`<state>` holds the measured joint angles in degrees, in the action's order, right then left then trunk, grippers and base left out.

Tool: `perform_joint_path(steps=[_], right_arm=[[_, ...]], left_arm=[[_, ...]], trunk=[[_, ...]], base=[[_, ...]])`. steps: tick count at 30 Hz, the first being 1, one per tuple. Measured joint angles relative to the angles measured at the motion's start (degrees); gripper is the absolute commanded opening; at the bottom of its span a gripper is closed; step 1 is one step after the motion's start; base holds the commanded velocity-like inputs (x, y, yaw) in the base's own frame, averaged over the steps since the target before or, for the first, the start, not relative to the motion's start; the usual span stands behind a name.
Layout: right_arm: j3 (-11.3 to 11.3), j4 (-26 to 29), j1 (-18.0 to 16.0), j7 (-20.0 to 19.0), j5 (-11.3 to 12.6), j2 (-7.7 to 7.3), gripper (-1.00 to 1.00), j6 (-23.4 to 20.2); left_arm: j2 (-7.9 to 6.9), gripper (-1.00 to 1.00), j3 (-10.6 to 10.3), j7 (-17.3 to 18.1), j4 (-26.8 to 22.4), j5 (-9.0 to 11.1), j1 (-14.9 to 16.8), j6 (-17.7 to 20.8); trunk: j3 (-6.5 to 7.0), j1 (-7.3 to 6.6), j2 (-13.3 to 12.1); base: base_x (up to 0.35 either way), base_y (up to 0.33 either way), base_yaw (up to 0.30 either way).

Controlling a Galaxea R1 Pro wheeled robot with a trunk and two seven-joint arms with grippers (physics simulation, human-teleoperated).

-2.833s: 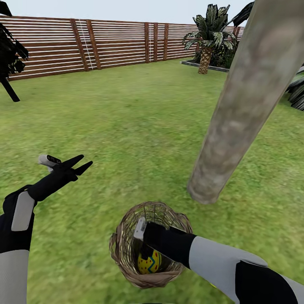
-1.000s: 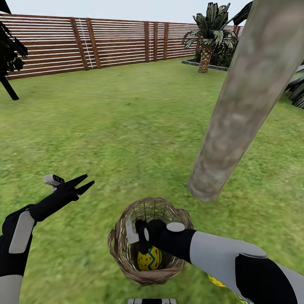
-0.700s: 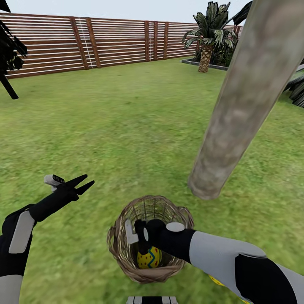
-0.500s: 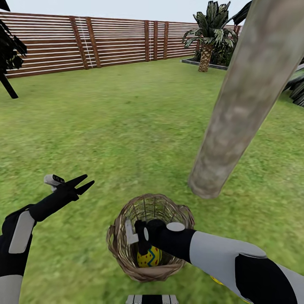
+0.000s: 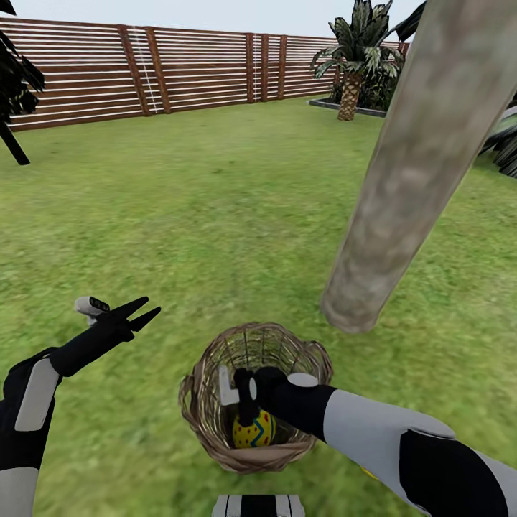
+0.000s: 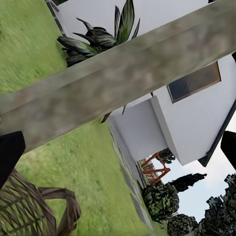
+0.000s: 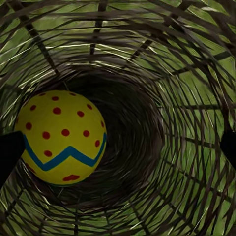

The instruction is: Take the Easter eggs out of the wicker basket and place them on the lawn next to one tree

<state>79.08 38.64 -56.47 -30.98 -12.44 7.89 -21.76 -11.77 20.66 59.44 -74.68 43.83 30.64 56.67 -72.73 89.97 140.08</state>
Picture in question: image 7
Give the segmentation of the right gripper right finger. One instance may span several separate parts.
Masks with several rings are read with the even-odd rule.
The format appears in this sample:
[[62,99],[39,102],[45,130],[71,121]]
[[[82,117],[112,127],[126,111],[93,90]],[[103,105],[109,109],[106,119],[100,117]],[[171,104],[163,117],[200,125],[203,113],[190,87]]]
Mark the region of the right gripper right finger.
[[236,132],[226,130],[222,136],[220,148],[222,149],[221,152],[228,158],[228,164],[229,162],[232,163],[236,170]]

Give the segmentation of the wicker basket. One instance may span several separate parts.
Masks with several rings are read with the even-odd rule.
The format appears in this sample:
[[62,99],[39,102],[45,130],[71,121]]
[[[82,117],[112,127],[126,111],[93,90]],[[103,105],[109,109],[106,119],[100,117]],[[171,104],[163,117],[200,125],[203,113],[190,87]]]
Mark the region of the wicker basket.
[[[226,214],[221,219],[222,221],[225,217],[227,217],[222,235],[225,236],[225,233],[231,221],[233,211],[236,209],[236,170],[232,166],[229,172],[228,158],[226,157],[226,163],[220,173],[220,156],[222,149],[220,148],[221,139],[217,132],[215,110],[221,110],[221,113],[224,118],[224,132],[226,130],[232,131],[231,125],[229,123],[229,112],[231,113],[231,116],[233,118],[233,132],[235,132],[236,103],[233,103],[230,97],[228,96],[222,80],[227,84],[227,86],[229,86],[234,91],[236,97],[236,88],[232,82],[233,80],[236,83],[236,79],[228,73],[222,60],[225,58],[233,57],[236,63],[236,34],[227,25],[227,23],[229,23],[236,27],[236,0],[214,0],[214,1],[221,4],[230,16],[227,16],[226,14],[223,14],[222,12],[219,12],[214,8],[208,6],[204,2],[204,0],[182,0],[182,2],[179,3],[178,8],[169,5],[165,1],[161,0],[73,0],[73,1],[41,0],[36,2],[20,2],[19,0],[7,0],[6,3],[0,6],[0,38],[7,34],[10,34],[9,37],[3,43],[0,44],[0,57],[21,46],[19,51],[13,57],[0,63],[0,65],[2,65],[8,62],[7,65],[0,70],[0,73],[3,72],[7,67],[13,65],[7,72],[0,74],[0,136],[3,136],[4,130],[6,128],[9,128],[10,126],[13,126],[12,132],[14,132],[17,117],[23,105],[33,96],[41,92],[50,90],[60,90],[61,88],[64,88],[67,91],[75,91],[82,89],[92,90],[97,87],[107,86],[107,84],[92,82],[91,81],[92,78],[99,78],[114,82],[112,84],[113,90],[115,89],[115,85],[117,83],[120,83],[125,87],[129,88],[128,90],[131,91],[132,94],[137,95],[137,97],[139,98],[140,100],[139,105],[144,111],[144,113],[142,113],[130,101],[130,99],[126,98],[121,92],[118,93],[119,95],[113,93],[115,101],[122,105],[121,108],[118,108],[114,104],[99,99],[97,97],[91,98],[95,93],[102,93],[101,91],[85,92],[83,94],[85,98],[88,98],[88,100],[91,101],[98,108],[104,110],[112,110],[116,112],[116,114],[113,115],[113,117],[111,117],[105,111],[100,111],[101,114],[103,115],[103,120],[106,121],[105,127],[108,131],[107,136],[109,136],[110,134],[112,136],[111,141],[109,140],[109,137],[107,137],[105,149],[112,147],[113,150],[108,154],[104,151],[104,156],[102,156],[102,159],[100,160],[101,162],[102,161],[108,161],[108,162],[106,162],[106,164],[103,167],[98,166],[93,170],[93,172],[100,172],[100,174],[98,175],[90,174],[89,177],[87,177],[82,182],[78,183],[80,186],[82,186],[81,190],[75,188],[74,186],[58,187],[60,191],[57,194],[50,188],[49,183],[45,183],[44,181],[40,180],[28,169],[21,155],[18,162],[16,163],[16,168],[15,167],[13,168],[10,176],[8,177],[8,185],[4,183],[2,189],[0,189],[0,203],[2,204],[4,210],[4,213],[0,210],[0,236],[9,236],[8,232],[3,227],[4,223],[14,234],[14,236],[18,236],[18,234],[15,232],[14,228],[10,224],[8,218],[17,223],[23,231],[24,231],[23,228],[25,228],[26,230],[31,232],[33,236],[44,236],[42,232],[53,234],[55,236],[78,236],[79,232],[92,233],[91,235],[88,236],[100,236],[104,234],[110,234],[110,236],[133,236],[141,229],[144,229],[144,231],[146,232],[144,236],[161,236],[161,234],[163,234],[170,228],[172,229],[167,233],[166,236],[170,236],[172,233],[176,231],[178,231],[178,234],[176,236],[179,236],[187,225],[190,227],[190,230],[185,234],[183,234],[182,236],[190,236],[192,232],[194,232],[196,236],[205,236],[207,229],[209,228],[213,219],[215,219],[210,234],[210,236],[213,236],[218,216],[221,210],[221,206],[223,202],[226,200],[230,202],[231,205],[229,210],[227,210]],[[111,3],[128,3],[131,5],[138,6],[139,8],[142,9],[121,10],[116,7],[107,5]],[[143,7],[138,5],[137,3],[152,3],[158,6],[159,8]],[[98,12],[72,13],[70,11],[68,13],[55,13],[57,10],[70,4],[83,4],[82,7],[87,6],[89,4],[99,4],[99,7],[98,7]],[[52,5],[60,5],[60,7],[52,9],[48,12],[44,12],[43,14],[34,14],[33,16],[29,15],[29,13],[33,11]],[[216,22],[217,25],[200,18],[195,13],[190,11],[188,7],[191,5],[210,14],[210,16],[213,18],[213,20]],[[105,10],[107,6],[115,9],[115,11],[106,12]],[[11,9],[13,9],[14,12],[12,14],[6,15]],[[158,17],[140,17],[137,15],[137,14],[148,14],[148,13],[157,14]],[[21,23],[17,27],[6,32],[5,34],[2,34],[16,18],[19,18],[21,20]],[[182,18],[202,26],[209,32],[209,34],[202,30],[189,26],[188,24],[184,23]],[[67,21],[64,24],[61,24],[50,30],[36,30],[35,26],[33,25],[33,22],[37,20],[54,20],[54,19],[70,19],[70,21]],[[160,21],[153,22],[150,19],[163,19],[164,23],[161,23]],[[133,20],[140,20],[143,22],[143,24],[139,24],[137,22],[134,22]],[[84,22],[69,29],[59,29],[60,27],[70,24],[74,21],[84,21]],[[90,23],[92,21],[95,21],[95,26],[80,28],[80,26]],[[127,23],[127,25],[116,24],[111,21],[123,21]],[[102,26],[103,22],[113,24],[113,26]],[[31,37],[26,42],[18,46],[14,46],[10,50],[7,50],[2,53],[3,49],[9,43],[9,41],[14,38],[13,36],[22,27],[25,27],[27,29],[28,34],[30,34]],[[53,34],[49,37],[42,37],[41,34],[59,30],[62,30],[62,32],[58,34]],[[65,32],[71,30],[80,30],[80,31],[94,30],[94,32],[93,33],[77,32],[74,34],[64,34]],[[126,30],[126,31],[109,32],[108,30]],[[224,47],[227,51],[213,56],[207,49],[209,48],[212,50],[212,48],[202,43],[194,33]],[[223,41],[218,34],[227,37],[230,40],[231,44]],[[69,36],[82,36],[82,38],[69,39],[67,38]],[[183,41],[179,41],[176,38],[176,36],[185,39],[188,42],[188,44]],[[33,42],[25,50],[20,52],[20,50],[26,45],[28,41],[30,41],[31,38],[33,39]],[[180,48],[171,45],[167,41],[167,39],[174,41],[178,46],[180,46]],[[53,42],[67,41],[67,42],[54,47],[46,47],[46,45],[44,45],[43,43],[44,41],[53,41]],[[167,48],[171,52],[171,54],[174,55],[179,60],[179,63],[183,67],[175,60],[173,60],[170,56],[168,56],[166,52],[161,50],[155,43]],[[38,46],[38,49],[41,50],[41,52],[31,57],[30,59],[23,61],[25,57],[30,53],[31,48],[36,45]],[[74,55],[70,55],[70,52],[67,52],[70,48],[84,45],[89,45],[88,48],[90,48],[90,52],[82,54],[74,54]],[[112,48],[110,50],[104,50],[105,52],[108,52],[108,54],[102,54],[96,51],[96,50],[103,51],[103,49],[100,49],[100,47],[105,47],[110,45],[125,47],[125,49]],[[61,47],[65,48],[59,51],[52,51],[52,49],[54,48],[61,48]],[[162,51],[167,57],[158,54],[154,50],[154,47],[157,50]],[[201,58],[191,54],[187,50],[187,48],[195,50],[201,56]],[[133,55],[130,55],[130,57],[128,58],[110,51],[120,51],[123,53],[125,51],[134,51],[135,53]],[[12,60],[19,54],[22,55],[16,61],[11,63]],[[191,59],[192,63],[190,64],[180,54],[187,55]],[[32,59],[40,57],[41,55],[44,55],[41,60],[36,61],[32,65],[20,70],[18,73],[13,74],[18,68],[25,65]],[[135,58],[145,60],[149,65],[151,65],[157,71],[144,68],[143,66],[141,66],[139,63],[136,62]],[[166,63],[168,67],[162,65],[157,58]],[[164,61],[164,59],[168,59],[176,63],[180,67],[180,70],[176,70],[175,68],[173,68],[170,64]],[[227,74],[230,84],[218,72],[215,64],[221,70],[223,70],[224,73]],[[217,80],[215,80],[212,77],[207,65],[209,65],[214,70]],[[23,82],[25,79],[25,75],[28,74],[33,69],[37,68],[37,66],[39,66],[38,71],[35,72],[35,75],[37,75],[37,77],[34,79],[30,78],[29,80]],[[196,71],[196,68],[199,68],[207,76],[209,83]],[[198,102],[196,96],[194,96],[193,92],[191,91],[192,88],[188,85],[188,83],[185,83],[179,76],[180,73],[187,71],[191,71],[198,78],[198,80],[201,81],[202,84],[204,84],[211,91],[211,93],[213,93],[217,101],[216,105],[215,104],[205,105],[199,92],[197,92],[197,94],[199,95],[201,102],[200,103]],[[8,84],[9,81],[19,76],[21,77],[17,80],[16,83],[14,83],[13,85]],[[183,84],[188,88],[188,91],[191,93],[195,101],[195,105],[192,106],[190,104],[189,99],[185,95],[183,89],[179,88],[175,84],[172,77],[175,77],[179,84]],[[69,83],[76,80],[85,80],[85,79],[89,79],[86,85],[71,90],[69,90],[68,87],[66,86],[67,82]],[[162,81],[165,82],[168,88],[167,90],[168,96],[163,91],[160,85]],[[175,90],[179,95],[182,106],[180,106],[177,101],[177,98],[173,92],[173,86],[175,87]],[[218,87],[221,90],[221,92],[224,95],[224,98],[218,93],[216,87]],[[11,102],[10,105],[6,104],[14,92],[17,92],[17,96],[14,98],[14,100]],[[16,113],[13,113],[10,110],[10,108],[12,107],[13,108],[12,110],[15,111],[15,108],[18,103],[17,101],[21,95],[23,96],[21,98],[20,106],[16,111]],[[161,102],[157,100],[158,98]],[[167,99],[171,101],[173,110],[175,110],[176,112],[180,124],[181,134],[179,134],[179,132],[177,131],[175,113],[173,113],[174,118],[172,119],[170,103],[169,101],[167,101]],[[183,103],[183,99],[186,101],[187,106],[185,106],[185,104]],[[180,109],[183,115],[184,124],[180,118],[177,108]],[[161,113],[161,109],[164,109],[164,112],[167,114],[167,120],[164,119]],[[198,118],[195,114],[195,110],[199,110],[199,113],[201,115],[201,123],[198,121]],[[206,114],[208,116],[208,126],[210,127],[209,123],[211,123],[211,126],[213,128],[215,134],[215,144],[212,143],[210,129],[208,129],[206,121],[204,119],[203,110],[206,111]],[[214,110],[215,124],[213,124],[210,115],[208,113],[208,110]],[[190,118],[190,113],[193,114],[194,124]],[[154,130],[154,137],[152,144],[151,144],[151,131],[149,130],[145,114],[147,116],[148,123],[149,121],[151,122],[151,125]],[[143,131],[143,135],[140,136],[138,142],[137,150],[135,150],[137,135],[135,132],[132,116],[134,116],[134,119],[137,120],[140,128]],[[120,127],[117,127],[113,123],[113,121],[117,121]],[[172,131],[172,124],[174,126],[174,134]],[[201,141],[199,141],[196,124],[198,125],[201,132]],[[110,125],[114,127],[112,131],[109,128]],[[195,139],[187,138],[187,126],[193,127],[195,131]],[[209,133],[209,143],[206,142],[204,136],[205,127],[207,128]],[[118,139],[116,139],[115,136],[116,131],[118,131]],[[116,163],[115,164],[116,167],[119,161],[121,161],[123,156],[126,154],[124,153],[122,155],[123,149],[126,148],[120,147],[121,133],[126,138],[126,146],[128,146],[128,137],[131,138],[130,149],[132,150],[132,153],[129,159],[125,160],[123,164],[115,170],[112,167],[112,164]],[[149,135],[149,141],[147,145],[146,145],[146,134]],[[161,153],[165,146],[166,135],[167,135],[168,148],[165,156],[162,158]],[[175,138],[174,152],[173,152],[173,137]],[[178,151],[178,138],[180,138],[179,151]],[[114,142],[114,145],[111,145],[110,142]],[[186,158],[187,158],[187,142],[195,143],[195,148],[196,148],[196,153],[195,155],[192,156],[192,165],[189,173],[186,172],[186,169],[185,171],[181,169],[185,148],[186,148]],[[199,145],[201,146],[201,161],[203,166],[203,176],[201,180],[198,180],[199,167],[200,167]],[[215,155],[216,155],[214,164],[211,167],[211,174],[209,176],[207,184],[206,184],[207,182],[206,170],[208,162],[206,163],[205,166],[204,153],[203,153],[204,147],[210,148],[209,155],[211,162],[212,162],[212,149],[215,149]],[[171,149],[171,156],[172,156],[171,162],[167,160],[169,155],[169,149]],[[140,152],[142,152],[142,156],[138,160],[138,155],[140,154]],[[146,168],[143,171],[143,173],[140,174],[139,171],[147,154],[149,154],[149,158],[145,163]],[[178,165],[179,154],[180,154],[180,166],[178,167],[177,165]],[[197,163],[196,174],[194,168],[195,160]],[[163,165],[160,165],[161,162],[163,163]],[[164,180],[163,185],[160,186],[160,182],[163,179],[163,173],[166,164],[169,164],[170,167],[168,169],[168,173]],[[105,169],[109,165],[111,166],[111,168]],[[215,184],[215,187],[212,188],[212,181],[216,169],[218,172],[218,180]],[[178,170],[177,176],[175,180],[172,181],[176,170]],[[111,171],[114,171],[114,175],[111,176],[110,179],[101,181],[99,183],[92,182],[92,180],[102,178],[102,175]],[[151,182],[148,182],[152,173],[154,173],[152,180]],[[184,180],[184,177],[187,176],[187,181],[182,190],[179,191],[177,197],[171,203],[173,194],[177,186],[181,182],[180,180],[177,183],[179,173],[183,173],[183,177],[181,178],[181,180]],[[125,180],[116,187],[87,189],[87,190],[83,189],[83,187],[118,181],[125,174],[126,174]],[[227,181],[223,192],[220,192],[218,188],[220,187],[220,182],[222,181],[225,174]],[[162,194],[161,191],[165,186],[165,184],[167,183],[168,179],[170,179],[168,188],[165,191],[165,193]],[[181,214],[179,212],[179,209],[186,195],[188,185],[192,180],[193,180],[193,185],[191,186],[183,214]],[[235,191],[233,197],[231,198],[228,196],[228,189],[233,180],[235,180]],[[172,192],[166,198],[165,196],[167,195],[167,192],[169,191],[173,183],[174,186]],[[194,199],[191,200],[195,183],[199,184],[199,189]],[[12,184],[13,188],[16,191],[16,194],[11,190],[10,184]],[[20,193],[18,193],[17,185],[21,188]],[[198,204],[199,196],[203,187],[206,188],[204,197]],[[7,189],[10,193],[11,202],[7,198],[5,189]],[[60,195],[62,190],[71,194],[73,196],[73,199],[62,197]],[[32,191],[36,192],[41,197],[41,199],[43,199],[43,203],[46,204],[48,209],[46,209],[41,205],[41,203],[34,196]],[[80,195],[77,196],[71,191],[79,192]],[[87,194],[92,192],[104,192],[104,191],[107,192],[105,194],[102,193],[101,197],[98,198],[91,198],[88,200],[81,198],[81,195],[84,193]],[[203,217],[204,214],[203,212],[210,191],[213,192],[211,202],[207,209],[207,215],[203,227],[201,228],[201,230],[198,230],[201,218]],[[175,202],[177,201],[178,197],[182,192],[183,195],[181,201],[175,207]],[[8,208],[3,203],[2,193],[6,198]],[[34,207],[29,205],[28,203],[26,203],[26,205],[33,208],[40,214],[42,214],[42,216],[44,216],[43,219],[37,217],[34,214],[31,214],[25,209],[25,207],[21,203],[22,193],[24,193],[27,196],[27,198],[33,203]],[[133,201],[131,201],[130,198],[133,197],[135,194],[138,195]],[[150,206],[153,204],[153,202],[156,200],[158,196],[161,196],[159,201],[153,206],[148,215],[142,219],[146,211],[150,208]],[[217,196],[221,197],[221,199],[218,208],[215,210],[215,212],[213,212]],[[148,199],[138,209],[136,209],[135,206],[147,197]],[[121,205],[127,200],[129,200],[129,205]],[[155,230],[154,232],[150,232],[147,226],[151,222],[153,222],[155,216],[167,204],[170,206],[167,211],[169,211],[170,209],[173,209],[173,211],[166,220],[164,220],[154,229]],[[193,225],[192,220],[194,217],[194,213],[200,204],[201,207],[197,217],[197,221],[196,224]],[[30,220],[19,214],[19,212],[15,208],[16,205],[19,207],[19,209],[21,209],[27,214]],[[140,210],[145,205],[147,205],[147,207],[140,215],[138,210]],[[188,219],[186,219],[187,211],[192,205],[193,207],[190,216]],[[75,215],[75,217],[68,216],[65,214],[64,215],[54,214],[53,212],[51,212],[51,209],[59,211],[57,208],[55,208],[55,206],[65,208],[67,210],[65,212],[72,213]],[[71,212],[67,208],[73,208],[76,211]],[[136,218],[131,220],[122,220],[116,223],[109,223],[110,218],[112,216],[116,215],[118,217],[120,214],[124,213],[125,211],[131,208],[133,208],[134,213],[136,214]],[[21,220],[25,223],[25,225],[18,222],[11,213],[18,215],[21,218]],[[154,216],[151,218],[151,220],[147,224],[145,224],[147,219],[151,217],[153,214]],[[169,224],[169,222],[175,216],[175,214],[177,214],[179,217]],[[51,216],[59,217],[61,218],[61,220],[55,220]],[[34,217],[35,219],[39,220],[41,222],[41,225],[36,224],[31,217]],[[92,220],[93,218],[98,218],[98,217],[106,218],[107,219],[106,222],[108,224],[99,227],[79,222],[82,220]],[[63,218],[74,219],[74,221],[66,221],[63,220]],[[138,219],[139,223],[129,225],[135,219]],[[65,234],[64,232],[60,231],[56,226],[52,226],[46,220],[55,221],[59,224],[62,223],[73,224],[74,228],[69,228],[66,226],[63,227],[59,226],[59,228],[73,230],[74,235]],[[184,221],[184,224],[180,226],[178,229],[174,230],[181,220]],[[26,221],[38,227],[39,231],[32,229]],[[137,225],[142,225],[142,227],[132,229]],[[44,226],[49,226],[52,229],[58,231],[59,233],[53,233],[44,228]],[[78,229],[79,226],[93,227],[96,229],[105,229],[105,231],[97,232],[97,231]],[[114,235],[112,234],[113,232],[127,228],[130,229],[127,230],[126,232]],[[229,230],[226,236],[236,236],[236,221],[234,222],[234,224],[232,225],[231,229]]]

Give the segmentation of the easter egg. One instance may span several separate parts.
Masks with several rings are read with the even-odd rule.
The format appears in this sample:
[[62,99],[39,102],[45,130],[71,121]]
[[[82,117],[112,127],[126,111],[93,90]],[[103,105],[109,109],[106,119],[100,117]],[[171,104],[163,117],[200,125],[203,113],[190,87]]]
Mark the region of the easter egg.
[[22,159],[40,180],[56,187],[82,182],[100,164],[107,129],[101,109],[83,94],[65,89],[29,99],[17,117],[26,148]]

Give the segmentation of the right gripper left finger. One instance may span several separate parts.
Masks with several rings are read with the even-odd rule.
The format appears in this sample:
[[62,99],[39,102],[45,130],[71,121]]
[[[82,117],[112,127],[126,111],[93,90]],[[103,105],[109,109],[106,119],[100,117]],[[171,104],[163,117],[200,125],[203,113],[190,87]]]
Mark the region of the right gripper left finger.
[[0,189],[10,176],[13,168],[26,148],[22,131],[0,136]]

